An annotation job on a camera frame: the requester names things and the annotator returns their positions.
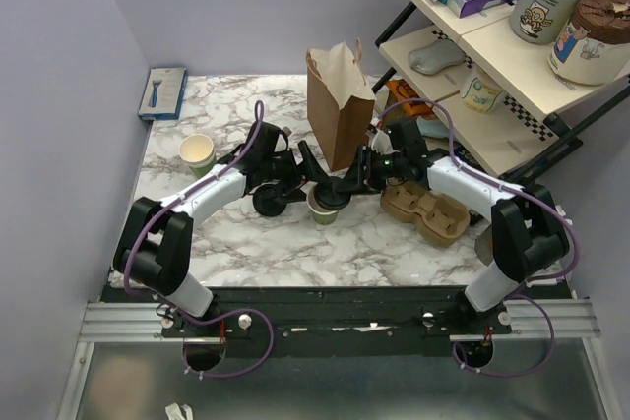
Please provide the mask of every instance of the paper cup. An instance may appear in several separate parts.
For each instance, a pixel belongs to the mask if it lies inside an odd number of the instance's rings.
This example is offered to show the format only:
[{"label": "paper cup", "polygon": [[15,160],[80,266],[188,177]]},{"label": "paper cup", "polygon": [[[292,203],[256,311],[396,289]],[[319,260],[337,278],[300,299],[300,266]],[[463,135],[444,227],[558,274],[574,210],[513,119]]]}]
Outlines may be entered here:
[{"label": "paper cup", "polygon": [[197,177],[203,177],[217,163],[215,144],[206,135],[195,134],[186,137],[179,146],[179,157]]},{"label": "paper cup", "polygon": [[315,187],[313,187],[308,193],[306,204],[311,210],[311,216],[315,220],[315,223],[320,225],[330,225],[337,219],[339,212],[337,210],[323,209],[317,202],[315,202]]}]

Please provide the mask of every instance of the screw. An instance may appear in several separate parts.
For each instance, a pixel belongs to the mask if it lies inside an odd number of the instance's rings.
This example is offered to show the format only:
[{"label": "screw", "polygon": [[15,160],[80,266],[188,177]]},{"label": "screw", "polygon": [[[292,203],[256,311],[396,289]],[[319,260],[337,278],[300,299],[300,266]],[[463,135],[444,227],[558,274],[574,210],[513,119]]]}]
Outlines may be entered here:
[{"label": "screw", "polygon": [[173,320],[171,320],[171,319],[161,319],[159,321],[159,324],[161,325],[161,327],[163,329],[167,329],[168,330],[168,329],[172,328],[173,325],[175,325],[175,322]]},{"label": "screw", "polygon": [[238,325],[242,329],[247,330],[252,325],[252,318],[249,314],[243,314],[238,318]]},{"label": "screw", "polygon": [[499,321],[499,324],[506,327],[512,323],[512,317],[510,317],[510,314],[508,314],[507,312],[501,312],[497,319]]}]

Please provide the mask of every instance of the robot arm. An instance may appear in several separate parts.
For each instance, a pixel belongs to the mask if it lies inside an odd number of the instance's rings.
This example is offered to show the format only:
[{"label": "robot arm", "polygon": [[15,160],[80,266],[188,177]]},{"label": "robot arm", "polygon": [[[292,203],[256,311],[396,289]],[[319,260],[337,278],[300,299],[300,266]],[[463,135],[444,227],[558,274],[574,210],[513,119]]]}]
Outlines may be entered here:
[{"label": "robot arm", "polygon": [[[451,196],[490,220],[494,262],[461,294],[457,309],[464,320],[492,309],[528,277],[569,251],[561,224],[538,206],[470,177],[462,171],[465,164],[456,165],[441,150],[429,152],[415,119],[402,119],[389,126],[393,152],[379,154],[369,147],[359,147],[354,164],[343,178],[329,176],[303,141],[298,144],[302,155],[299,164],[288,148],[275,151],[282,134],[278,127],[263,123],[254,146],[235,167],[166,213],[151,230],[161,235],[161,241],[147,238],[142,243],[131,278],[195,317],[210,316],[213,294],[188,272],[193,229],[254,189],[258,213],[277,216],[288,204],[306,200],[300,189],[306,181],[317,183],[315,199],[325,209],[343,209],[351,196],[379,193],[387,179],[402,178]],[[211,172],[218,174],[224,169],[237,150],[222,158]],[[542,186],[523,189],[494,181],[502,189],[530,193],[555,207]],[[153,215],[189,188],[159,202],[141,198],[133,204],[114,256],[116,270],[124,271],[130,249]]]}]

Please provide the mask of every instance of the marble countertop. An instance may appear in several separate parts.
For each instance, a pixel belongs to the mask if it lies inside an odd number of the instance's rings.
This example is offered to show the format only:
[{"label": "marble countertop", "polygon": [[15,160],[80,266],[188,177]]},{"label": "marble countertop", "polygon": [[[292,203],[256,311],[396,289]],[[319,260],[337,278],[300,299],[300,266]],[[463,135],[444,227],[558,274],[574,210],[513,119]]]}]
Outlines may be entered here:
[{"label": "marble countertop", "polygon": [[[293,132],[293,148],[304,139],[324,163],[306,119],[305,75],[191,77],[180,119],[153,124],[136,198],[159,199],[195,180],[178,156],[186,136],[209,135],[219,155],[242,143],[258,99],[265,102],[266,121]],[[306,203],[265,218],[246,197],[196,230],[190,271],[210,286],[468,284],[484,269],[474,240],[485,227],[469,228],[444,249],[384,213],[375,196],[353,198],[330,226],[316,225]]]}]

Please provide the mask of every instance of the checkered trim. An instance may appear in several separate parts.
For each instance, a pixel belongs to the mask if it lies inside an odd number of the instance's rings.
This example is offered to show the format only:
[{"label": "checkered trim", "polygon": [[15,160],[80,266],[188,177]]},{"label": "checkered trim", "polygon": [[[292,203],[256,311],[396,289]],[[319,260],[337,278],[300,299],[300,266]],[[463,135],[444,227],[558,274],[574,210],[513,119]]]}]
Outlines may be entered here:
[{"label": "checkered trim", "polygon": [[510,111],[514,113],[534,135],[537,135],[538,139],[542,142],[546,142],[548,139],[555,137],[551,130],[538,122],[512,95],[508,95],[505,100],[503,100],[503,104],[509,107]]},{"label": "checkered trim", "polygon": [[[449,38],[449,35],[440,29],[436,29],[432,31],[432,33],[435,36],[437,36],[437,39],[448,39],[449,41],[451,41],[451,38]],[[471,57],[468,54],[466,54],[465,56],[466,57],[464,58],[464,64],[466,64],[467,68],[471,69],[473,67],[474,61],[471,59]]]}]

